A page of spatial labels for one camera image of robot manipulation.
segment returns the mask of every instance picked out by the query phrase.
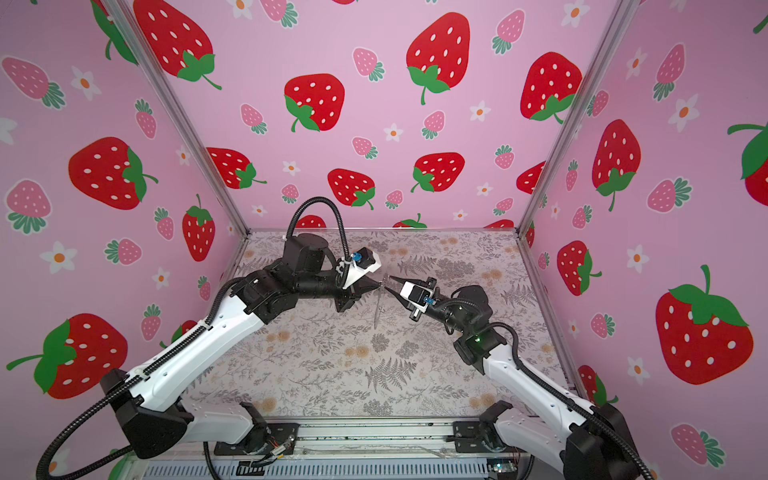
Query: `pink strawberry patterned wall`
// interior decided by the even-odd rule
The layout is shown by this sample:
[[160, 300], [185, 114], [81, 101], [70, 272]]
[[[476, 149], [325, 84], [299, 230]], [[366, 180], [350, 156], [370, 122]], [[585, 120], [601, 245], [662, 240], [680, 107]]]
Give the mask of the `pink strawberry patterned wall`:
[[[204, 315], [240, 238], [100, 2], [0, 15], [0, 462], [27, 479], [108, 370]], [[110, 412], [73, 439], [53, 474], [126, 445]]]
[[643, 2], [528, 230], [581, 381], [660, 480], [764, 476], [767, 15]]
[[615, 1], [132, 5], [250, 227], [510, 227]]

